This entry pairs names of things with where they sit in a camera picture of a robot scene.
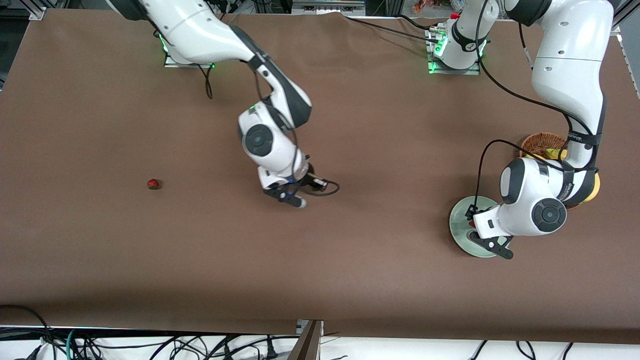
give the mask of light green round plate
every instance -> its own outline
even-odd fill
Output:
[[[465,213],[469,209],[469,205],[473,203],[474,197],[470,196],[458,201],[458,203],[453,207],[451,215],[449,216],[449,230],[451,230],[451,236],[453,236],[453,240],[456,240],[458,246],[467,253],[479,258],[492,258],[495,256],[494,253],[485,250],[482,246],[472,242],[468,238],[469,232],[476,230],[469,225],[469,221],[465,217]],[[476,206],[478,209],[484,210],[496,204],[497,202],[487,197],[479,196]],[[498,238],[498,243],[500,245],[503,245],[505,241],[507,241],[507,238],[504,236],[500,236]]]

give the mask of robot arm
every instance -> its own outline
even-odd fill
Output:
[[[107,0],[129,20],[149,20],[162,34],[171,57],[179,63],[238,60],[260,74],[272,92],[238,118],[247,155],[258,164],[264,192],[280,202],[303,208],[304,199],[285,184],[310,185],[324,191],[327,182],[297,145],[285,135],[304,125],[311,100],[242,29],[218,20],[204,0]]]
[[[481,12],[476,8],[482,3],[482,0],[468,1],[474,11],[467,12],[465,8],[457,20],[464,24],[457,26],[459,33],[464,34],[463,39],[458,42],[449,37],[440,55],[448,66],[460,69],[477,60],[474,45],[467,48],[473,52],[463,51],[464,38],[475,39],[480,21],[482,46],[497,9],[495,0],[486,0],[486,10],[479,19]],[[571,114],[571,129],[567,157],[549,161],[557,168],[534,159],[518,158],[504,169],[500,177],[503,203],[473,215],[481,239],[553,233],[564,224],[567,206],[578,205],[592,196],[596,170],[581,168],[595,165],[606,110],[599,75],[609,43],[611,4],[604,0],[506,0],[506,10],[509,17],[521,24],[530,26],[537,22],[542,26],[544,37],[533,68],[532,84],[544,101]],[[447,33],[453,27],[449,25]],[[463,54],[463,61],[450,60],[456,53]]]

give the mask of brown table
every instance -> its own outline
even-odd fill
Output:
[[[487,142],[564,135],[561,116],[486,76],[430,75],[424,42],[341,15],[237,25],[308,92],[300,147],[342,191],[303,210],[262,194],[236,136],[257,101],[247,66],[217,64],[210,101],[199,70],[162,67],[148,23],[49,10],[0,95],[0,302],[54,325],[273,333],[321,318],[343,336],[640,343],[640,101],[615,38],[600,194],[505,261],[459,249],[449,212]],[[535,53],[540,29],[525,36]],[[515,24],[492,40],[493,75],[535,96]],[[481,194],[498,199],[513,156],[490,151]]]

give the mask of brown woven basket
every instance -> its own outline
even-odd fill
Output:
[[[523,142],[521,147],[532,154],[538,155],[543,159],[549,159],[547,156],[547,149],[560,149],[564,145],[564,138],[552,133],[537,133],[529,135]],[[519,152],[520,157],[523,158],[526,154],[522,151]],[[567,210],[575,209],[576,206],[567,206]]]

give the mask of small red object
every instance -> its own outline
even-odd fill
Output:
[[[158,189],[160,189],[160,181],[158,181],[156,179],[151,179],[151,180],[147,181],[147,188],[149,188],[149,190],[158,190]]]

